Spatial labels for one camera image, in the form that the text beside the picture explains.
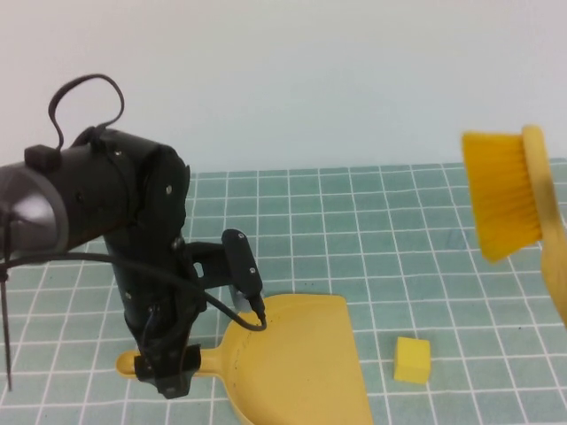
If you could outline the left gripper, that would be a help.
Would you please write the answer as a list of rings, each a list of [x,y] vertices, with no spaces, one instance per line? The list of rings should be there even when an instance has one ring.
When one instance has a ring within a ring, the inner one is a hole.
[[[183,239],[183,224],[130,224],[105,234],[108,253],[183,279],[175,287],[159,277],[113,266],[125,320],[140,351],[135,375],[164,398],[189,394],[200,368],[200,345],[188,345],[193,322],[205,309],[204,287]]]

